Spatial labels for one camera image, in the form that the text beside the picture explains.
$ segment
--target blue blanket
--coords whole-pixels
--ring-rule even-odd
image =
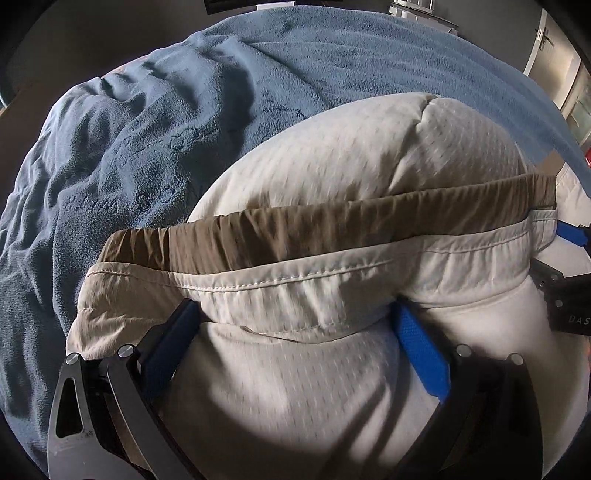
[[[413,91],[475,108],[534,162],[555,148],[591,193],[581,151],[532,81],[459,38],[383,14],[239,15],[67,92],[0,220],[0,406],[35,461],[47,469],[64,340],[112,232],[184,221],[233,162],[304,118]]]

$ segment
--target screw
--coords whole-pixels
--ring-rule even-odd
[[[68,365],[74,365],[78,361],[79,355],[77,353],[71,353],[66,357],[66,363]]]
[[[117,355],[119,355],[120,358],[127,358],[134,353],[134,350],[135,347],[133,345],[124,345],[117,350]]]
[[[456,353],[459,356],[461,356],[463,358],[466,358],[466,357],[468,357],[468,356],[470,356],[472,354],[472,349],[469,346],[464,345],[463,343],[461,343],[460,345],[458,345],[456,347]]]
[[[512,353],[509,355],[509,358],[511,359],[511,361],[515,364],[515,365],[523,365],[524,364],[524,360],[523,357],[518,354],[518,353]]]

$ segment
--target gray wall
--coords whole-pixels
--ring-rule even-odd
[[[325,2],[329,7],[366,10],[368,12],[388,13],[390,0],[343,0],[342,2]]]
[[[239,11],[207,15],[201,0],[58,0],[53,4],[8,63],[7,76],[16,97],[0,112],[0,213],[47,112],[67,89],[156,48],[183,41]]]
[[[523,72],[542,8],[534,0],[434,0],[434,13],[462,38]]]

